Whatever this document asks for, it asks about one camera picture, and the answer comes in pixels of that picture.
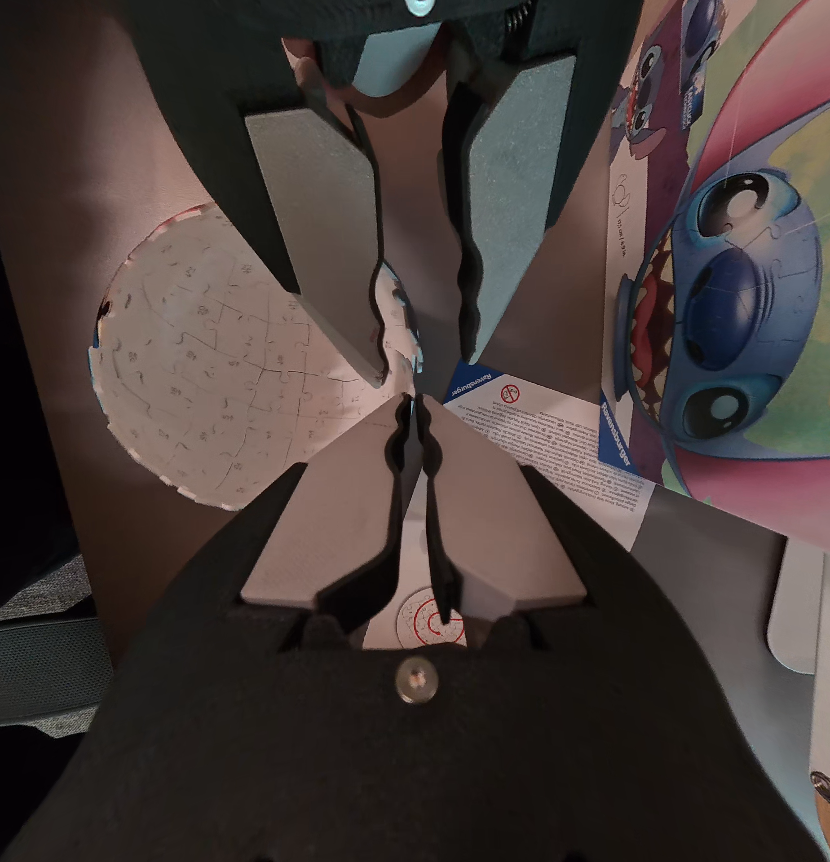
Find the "cartoon character puzzle box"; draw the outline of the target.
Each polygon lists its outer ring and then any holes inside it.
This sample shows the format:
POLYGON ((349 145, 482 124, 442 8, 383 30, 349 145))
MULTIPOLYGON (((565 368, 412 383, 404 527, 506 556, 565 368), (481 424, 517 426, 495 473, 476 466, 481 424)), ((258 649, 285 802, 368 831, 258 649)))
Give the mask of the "cartoon character puzzle box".
POLYGON ((830 1, 671 2, 610 124, 600 459, 830 553, 830 1))

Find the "folded instruction leaflet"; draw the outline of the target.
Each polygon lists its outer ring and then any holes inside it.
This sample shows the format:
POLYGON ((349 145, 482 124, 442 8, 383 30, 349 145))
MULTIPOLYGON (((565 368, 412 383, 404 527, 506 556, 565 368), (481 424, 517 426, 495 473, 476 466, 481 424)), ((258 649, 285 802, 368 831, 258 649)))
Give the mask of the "folded instruction leaflet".
MULTIPOLYGON (((574 396, 459 362, 443 404, 517 462, 536 467, 630 551, 654 484, 599 460, 600 409, 574 396)), ((466 645, 457 612, 442 624, 430 583, 425 533, 427 478, 405 508, 399 584, 366 629, 364 649, 466 645)))

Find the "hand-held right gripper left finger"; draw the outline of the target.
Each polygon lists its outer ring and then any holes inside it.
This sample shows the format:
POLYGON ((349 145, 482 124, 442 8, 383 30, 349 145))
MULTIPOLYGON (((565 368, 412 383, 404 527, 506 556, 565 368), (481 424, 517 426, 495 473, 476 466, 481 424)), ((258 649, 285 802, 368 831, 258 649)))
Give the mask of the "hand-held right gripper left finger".
POLYGON ((411 402, 389 399, 313 456, 241 591, 246 603, 333 616, 351 633, 390 602, 411 402))

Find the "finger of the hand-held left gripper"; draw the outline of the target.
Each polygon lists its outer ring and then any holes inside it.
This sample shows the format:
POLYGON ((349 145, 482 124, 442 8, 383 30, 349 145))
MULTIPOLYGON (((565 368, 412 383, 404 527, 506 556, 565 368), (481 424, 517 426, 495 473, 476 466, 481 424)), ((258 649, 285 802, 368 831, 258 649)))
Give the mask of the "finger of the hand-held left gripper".
POLYGON ((447 210, 462 261, 461 350, 479 361, 543 240, 575 57, 488 64, 443 121, 447 210))
POLYGON ((383 263, 380 185, 362 119, 329 108, 313 60, 294 74, 304 103, 245 124, 298 283, 300 303, 353 369, 379 388, 388 376, 375 286, 383 263))

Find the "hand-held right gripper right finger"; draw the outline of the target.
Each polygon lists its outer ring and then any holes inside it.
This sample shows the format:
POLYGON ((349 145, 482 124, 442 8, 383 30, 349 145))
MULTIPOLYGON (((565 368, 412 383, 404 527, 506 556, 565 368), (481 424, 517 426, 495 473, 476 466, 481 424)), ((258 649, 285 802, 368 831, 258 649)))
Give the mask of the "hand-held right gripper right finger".
POLYGON ((430 396, 417 397, 417 422, 442 622, 580 603, 586 588, 517 461, 430 396))

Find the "white flat box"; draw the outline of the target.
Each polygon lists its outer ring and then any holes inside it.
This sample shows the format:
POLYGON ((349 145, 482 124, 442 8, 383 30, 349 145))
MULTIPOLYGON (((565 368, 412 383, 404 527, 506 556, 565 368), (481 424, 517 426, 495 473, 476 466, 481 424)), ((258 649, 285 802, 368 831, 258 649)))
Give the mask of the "white flat box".
POLYGON ((788 670, 830 670, 830 554, 787 539, 766 633, 768 649, 788 670))

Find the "blue puzzle ball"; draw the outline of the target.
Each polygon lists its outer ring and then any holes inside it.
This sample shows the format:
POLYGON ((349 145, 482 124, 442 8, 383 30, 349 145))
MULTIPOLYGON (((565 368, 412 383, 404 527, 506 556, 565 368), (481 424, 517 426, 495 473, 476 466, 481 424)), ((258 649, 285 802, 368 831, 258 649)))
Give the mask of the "blue puzzle ball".
POLYGON ((362 379, 209 202, 129 255, 89 350, 108 428, 194 502, 237 511, 392 396, 414 393, 417 324, 385 264, 376 284, 390 361, 362 379))

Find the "dark grey fabric chair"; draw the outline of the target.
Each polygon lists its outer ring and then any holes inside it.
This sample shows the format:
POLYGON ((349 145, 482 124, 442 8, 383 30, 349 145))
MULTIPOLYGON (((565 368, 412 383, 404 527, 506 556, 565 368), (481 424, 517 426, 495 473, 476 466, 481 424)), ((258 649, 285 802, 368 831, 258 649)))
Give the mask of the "dark grey fabric chair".
POLYGON ((0 727, 83 734, 111 678, 80 554, 0 607, 0 727))

